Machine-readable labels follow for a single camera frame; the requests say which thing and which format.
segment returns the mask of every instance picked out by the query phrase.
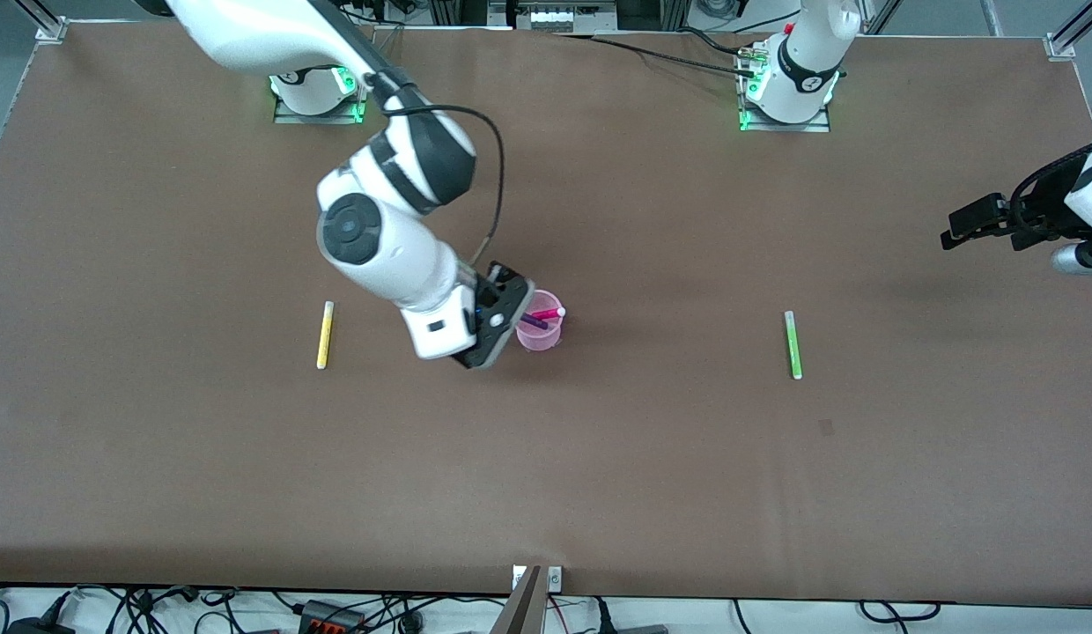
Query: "brown table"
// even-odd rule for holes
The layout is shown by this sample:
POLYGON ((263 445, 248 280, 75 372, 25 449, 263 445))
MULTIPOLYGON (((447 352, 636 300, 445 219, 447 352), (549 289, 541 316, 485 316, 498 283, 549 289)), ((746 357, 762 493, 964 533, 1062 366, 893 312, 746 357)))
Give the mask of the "brown table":
MULTIPOLYGON (((505 590, 534 559, 579 594, 1092 602, 1092 278, 937 240, 1092 137, 1071 64, 859 39, 833 131, 786 135, 591 41, 394 56, 501 125, 490 256, 562 298, 561 346, 417 360, 313 240, 377 117, 275 125, 175 23, 72 25, 0 145, 0 581, 505 590)), ((476 186, 430 218, 461 253, 495 169, 465 125, 476 186)))

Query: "green marker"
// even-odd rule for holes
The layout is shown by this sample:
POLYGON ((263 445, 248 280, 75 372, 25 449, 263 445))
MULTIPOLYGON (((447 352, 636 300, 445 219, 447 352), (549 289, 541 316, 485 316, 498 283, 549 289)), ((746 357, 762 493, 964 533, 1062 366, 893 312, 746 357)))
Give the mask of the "green marker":
POLYGON ((804 372, 800 370, 800 348, 796 345, 796 318, 792 310, 785 312, 785 334, 788 336, 788 364, 793 367, 793 378, 800 381, 804 372))

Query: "pink cup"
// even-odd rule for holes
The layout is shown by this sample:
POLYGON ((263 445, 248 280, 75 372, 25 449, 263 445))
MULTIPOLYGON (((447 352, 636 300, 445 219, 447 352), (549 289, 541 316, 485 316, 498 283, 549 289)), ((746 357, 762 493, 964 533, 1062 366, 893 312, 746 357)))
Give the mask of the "pink cup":
MULTIPOLYGON (((554 297, 554 294, 536 289, 535 296, 530 298, 530 306, 526 312, 537 312, 538 310, 549 310, 550 308, 562 308, 562 302, 554 297)), ((514 334, 519 337, 522 348, 541 352, 543 349, 550 349, 557 345, 562 337, 562 316, 557 320, 546 320, 549 328, 545 331, 526 322, 518 322, 514 325, 514 334)))

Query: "white robot link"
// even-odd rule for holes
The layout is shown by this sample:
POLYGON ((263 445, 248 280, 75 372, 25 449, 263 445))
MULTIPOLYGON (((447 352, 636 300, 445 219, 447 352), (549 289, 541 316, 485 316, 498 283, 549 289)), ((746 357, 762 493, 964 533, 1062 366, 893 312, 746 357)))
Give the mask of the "white robot link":
POLYGON ((1061 273, 1092 276, 1092 144, 1037 169, 1008 198, 992 193, 949 214, 941 249, 990 236, 1009 236, 1014 250, 1079 240, 1054 250, 1051 264, 1061 273))
MULTIPOLYGON (((464 130, 327 0, 140 4, 177 16, 225 68, 289 77, 344 67, 366 84, 389 125, 318 184, 320 252, 354 284, 397 306, 417 357, 492 364, 530 303, 533 282, 495 262, 479 276, 420 222, 472 184, 476 156, 464 130)), ((311 109, 334 99, 321 83, 282 84, 285 96, 320 104, 311 109)))
POLYGON ((860 24, 855 0, 803 0, 792 31, 753 45, 767 60, 751 64, 760 80, 748 85, 746 99, 782 123, 811 120, 831 98, 860 24))

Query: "gray floor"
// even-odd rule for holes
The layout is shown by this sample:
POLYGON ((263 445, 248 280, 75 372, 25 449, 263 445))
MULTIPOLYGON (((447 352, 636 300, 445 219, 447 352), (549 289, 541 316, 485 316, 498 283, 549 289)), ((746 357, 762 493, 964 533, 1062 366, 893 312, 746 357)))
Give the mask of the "gray floor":
MULTIPOLYGON (((1060 25, 1082 0, 995 0, 1005 35, 1042 36, 1060 25)), ((130 0, 47 0, 57 15, 70 17, 149 17, 130 0)), ((747 20, 759 20, 761 5, 774 8, 779 15, 793 11, 798 0, 752 0, 747 20)), ((738 28, 744 21, 732 21, 726 28, 738 28)), ((19 15, 13 2, 0 0, 0 135, 17 89, 22 71, 34 49, 29 21, 19 15)), ((980 0, 905 0, 888 24, 894 35, 988 35, 980 0)), ((1092 33, 1077 47, 1078 69, 1085 95, 1092 103, 1092 33)))

